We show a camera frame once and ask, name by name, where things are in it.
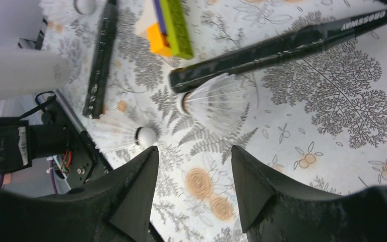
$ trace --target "white bottle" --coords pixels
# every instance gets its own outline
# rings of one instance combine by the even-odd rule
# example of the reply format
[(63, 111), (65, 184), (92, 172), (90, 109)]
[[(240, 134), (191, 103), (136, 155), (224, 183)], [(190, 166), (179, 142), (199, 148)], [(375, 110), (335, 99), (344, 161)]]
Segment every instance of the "white bottle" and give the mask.
[(56, 53), (0, 48), (0, 100), (64, 87), (71, 70)]

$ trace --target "green lego brick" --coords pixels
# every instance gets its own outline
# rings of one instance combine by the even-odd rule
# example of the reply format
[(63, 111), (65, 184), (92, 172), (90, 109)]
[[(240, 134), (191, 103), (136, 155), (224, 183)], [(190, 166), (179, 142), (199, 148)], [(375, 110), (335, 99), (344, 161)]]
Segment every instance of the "green lego brick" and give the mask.
[(171, 53), (183, 59), (192, 59), (194, 52), (190, 45), (180, 0), (159, 0), (159, 2), (164, 15)]

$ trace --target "white shuttlecock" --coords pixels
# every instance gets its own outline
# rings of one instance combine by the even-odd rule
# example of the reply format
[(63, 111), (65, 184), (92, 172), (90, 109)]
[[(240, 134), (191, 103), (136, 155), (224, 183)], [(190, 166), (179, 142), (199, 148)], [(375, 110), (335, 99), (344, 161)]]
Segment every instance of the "white shuttlecock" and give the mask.
[(213, 133), (229, 135), (236, 129), (247, 105), (242, 83), (235, 75), (221, 74), (193, 92), (179, 94), (177, 106)]
[(41, 0), (39, 6), (48, 21), (61, 25), (91, 15), (96, 9), (95, 0)]
[(102, 114), (92, 132), (96, 149), (113, 152), (132, 145), (148, 148), (157, 141), (157, 134), (146, 125), (145, 120), (135, 123), (118, 111)]

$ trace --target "table surface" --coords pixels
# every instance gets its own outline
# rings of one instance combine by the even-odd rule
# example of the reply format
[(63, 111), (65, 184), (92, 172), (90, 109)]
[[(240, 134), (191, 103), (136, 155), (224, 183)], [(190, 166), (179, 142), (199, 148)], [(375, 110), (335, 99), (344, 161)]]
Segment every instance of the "table surface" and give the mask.
[[(387, 185), (387, 25), (325, 53), (244, 74), (251, 94), (247, 116), (218, 143), (201, 139), (198, 133), (207, 130), (178, 112), (167, 79), (173, 68), (384, 5), (372, 0), (181, 2), (195, 52), (189, 61), (150, 53), (148, 42), (134, 35), (143, 1), (120, 1), (105, 105), (134, 120), (143, 113), (160, 133), (151, 221), (166, 241), (246, 241), (230, 165), (232, 144), (327, 192), (346, 195)], [(90, 132), (97, 121), (82, 117), (81, 110), (99, 14), (67, 26), (50, 24), (43, 45), (68, 59), (71, 81), (62, 93)], [(117, 168), (140, 152), (130, 147), (106, 157)]]

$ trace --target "badminton racket handle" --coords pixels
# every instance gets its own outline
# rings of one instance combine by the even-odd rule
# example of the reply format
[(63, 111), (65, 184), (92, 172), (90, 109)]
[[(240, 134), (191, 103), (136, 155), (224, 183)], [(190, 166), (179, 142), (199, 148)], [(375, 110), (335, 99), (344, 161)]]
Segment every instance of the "badminton racket handle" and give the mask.
[(104, 7), (97, 29), (96, 48), (91, 67), (90, 82), (82, 115), (97, 119), (103, 113), (107, 77), (116, 37), (118, 7), (115, 0), (109, 0)]
[(265, 40), (205, 62), (175, 69), (168, 77), (170, 87), (175, 93), (189, 92), (223, 73), (238, 75), (304, 58), (385, 24), (387, 10), (306, 26), (296, 32)]

